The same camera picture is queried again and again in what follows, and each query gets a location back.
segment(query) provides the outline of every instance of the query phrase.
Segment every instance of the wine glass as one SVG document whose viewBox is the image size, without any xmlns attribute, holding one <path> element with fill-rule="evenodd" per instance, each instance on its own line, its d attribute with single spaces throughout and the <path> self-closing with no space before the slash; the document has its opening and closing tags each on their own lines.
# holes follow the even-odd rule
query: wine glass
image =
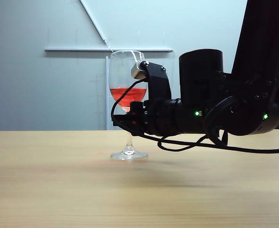
<svg viewBox="0 0 279 228">
<path fill-rule="evenodd" d="M 114 100 L 120 96 L 132 85 L 136 79 L 131 76 L 131 69 L 137 61 L 143 61 L 144 55 L 139 51 L 124 50 L 116 51 L 111 54 L 109 63 L 109 88 Z M 141 101 L 145 96 L 147 83 L 135 85 L 119 102 L 119 105 L 127 113 L 130 111 L 130 102 Z M 138 160 L 148 157 L 145 152 L 139 152 L 132 145 L 132 135 L 127 132 L 128 139 L 125 149 L 114 153 L 111 158 L 117 160 Z"/>
</svg>

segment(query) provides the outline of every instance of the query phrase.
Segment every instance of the table surface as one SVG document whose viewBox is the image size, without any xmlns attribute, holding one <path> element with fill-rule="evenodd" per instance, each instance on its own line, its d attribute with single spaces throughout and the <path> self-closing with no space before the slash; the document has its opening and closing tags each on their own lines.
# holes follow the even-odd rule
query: table surface
<svg viewBox="0 0 279 228">
<path fill-rule="evenodd" d="M 149 158 L 111 160 L 125 136 L 0 132 L 0 228 L 279 227 L 279 154 L 172 153 L 134 137 Z M 279 130 L 229 144 L 279 148 Z"/>
</svg>

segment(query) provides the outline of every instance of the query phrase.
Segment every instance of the glass base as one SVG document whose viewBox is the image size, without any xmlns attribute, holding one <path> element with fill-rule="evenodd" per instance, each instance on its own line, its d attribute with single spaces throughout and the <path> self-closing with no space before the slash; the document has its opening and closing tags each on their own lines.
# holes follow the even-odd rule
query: glass base
<svg viewBox="0 0 279 228">
<path fill-rule="evenodd" d="M 125 149 L 119 153 L 111 154 L 111 158 L 116 160 L 140 160 L 148 157 L 145 152 L 139 152 L 133 148 L 133 146 L 126 146 Z"/>
</svg>

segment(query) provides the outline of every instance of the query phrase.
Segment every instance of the white wall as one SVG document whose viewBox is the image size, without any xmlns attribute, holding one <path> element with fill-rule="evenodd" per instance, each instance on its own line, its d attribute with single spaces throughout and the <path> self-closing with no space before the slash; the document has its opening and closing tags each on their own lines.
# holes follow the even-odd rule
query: white wall
<svg viewBox="0 0 279 228">
<path fill-rule="evenodd" d="M 178 57 L 223 52 L 230 72 L 246 0 L 86 0 L 112 47 L 162 47 L 179 97 Z M 105 128 L 105 56 L 46 53 L 46 46 L 105 47 L 79 0 L 0 1 L 0 130 Z"/>
</svg>

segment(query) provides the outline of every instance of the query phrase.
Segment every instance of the white shelf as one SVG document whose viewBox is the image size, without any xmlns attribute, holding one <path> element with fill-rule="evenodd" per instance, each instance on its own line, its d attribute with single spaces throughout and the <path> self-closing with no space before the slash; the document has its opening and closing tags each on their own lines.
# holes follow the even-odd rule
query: white shelf
<svg viewBox="0 0 279 228">
<path fill-rule="evenodd" d="M 128 48 L 112 48 L 113 51 L 122 51 L 122 50 L 135 50 L 135 51 L 142 51 L 142 52 L 172 52 L 173 49 L 167 48 L 167 47 L 158 47 L 158 48 L 152 48 L 152 47 L 128 47 Z M 107 47 L 103 48 L 86 48 L 86 47 L 46 47 L 45 51 L 108 51 L 111 52 L 111 50 Z"/>
</svg>

